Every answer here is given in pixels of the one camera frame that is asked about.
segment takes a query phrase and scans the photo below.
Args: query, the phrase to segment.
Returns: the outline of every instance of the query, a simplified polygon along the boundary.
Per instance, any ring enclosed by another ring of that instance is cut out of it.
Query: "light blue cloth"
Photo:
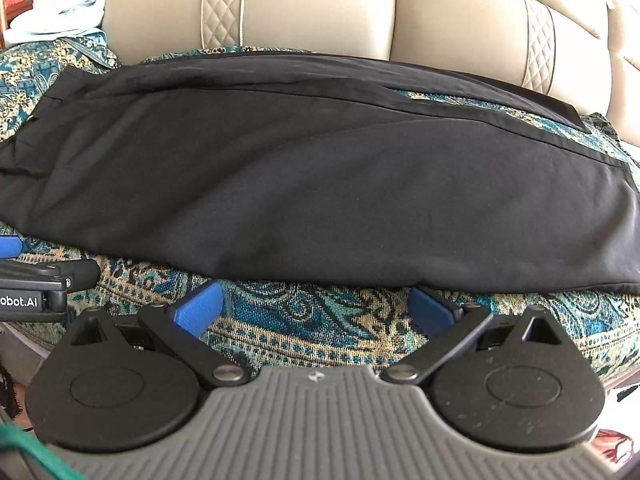
[[[106,34],[98,28],[105,0],[60,0],[17,16],[4,32],[7,46],[29,41],[89,36],[106,45]]]

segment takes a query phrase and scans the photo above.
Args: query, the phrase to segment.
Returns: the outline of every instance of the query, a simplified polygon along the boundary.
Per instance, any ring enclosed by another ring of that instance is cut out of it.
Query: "blue gripper pad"
[[[0,258],[17,258],[22,252],[22,240],[18,236],[0,236]]]
[[[223,299],[220,284],[211,280],[171,305],[174,321],[200,338],[222,312]]]
[[[412,321],[429,338],[436,337],[456,322],[452,307],[447,308],[416,286],[409,291],[406,307]]]

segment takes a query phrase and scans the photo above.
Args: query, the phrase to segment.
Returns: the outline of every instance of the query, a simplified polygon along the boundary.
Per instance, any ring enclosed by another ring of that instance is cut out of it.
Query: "blue clip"
[[[22,252],[19,236],[0,235],[0,258],[17,258]]]
[[[167,314],[191,335],[200,338],[222,312],[223,301],[222,287],[211,280],[171,304]]]
[[[444,332],[464,314],[461,306],[421,285],[411,288],[406,307],[411,319],[429,338]]]

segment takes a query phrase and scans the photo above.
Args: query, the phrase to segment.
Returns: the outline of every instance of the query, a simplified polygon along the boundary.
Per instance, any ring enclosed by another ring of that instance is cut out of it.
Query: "wooden furniture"
[[[0,49],[5,48],[4,32],[11,20],[27,10],[33,9],[33,0],[2,0],[0,5]]]
[[[4,0],[2,0],[2,5],[0,6],[0,48],[4,48],[4,32],[7,28],[6,11],[4,9]]]

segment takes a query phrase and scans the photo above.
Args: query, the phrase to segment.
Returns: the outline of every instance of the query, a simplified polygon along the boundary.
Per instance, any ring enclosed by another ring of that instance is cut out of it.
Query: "beige leather sofa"
[[[471,72],[607,115],[640,146],[640,14],[625,0],[107,0],[126,64],[292,47]]]

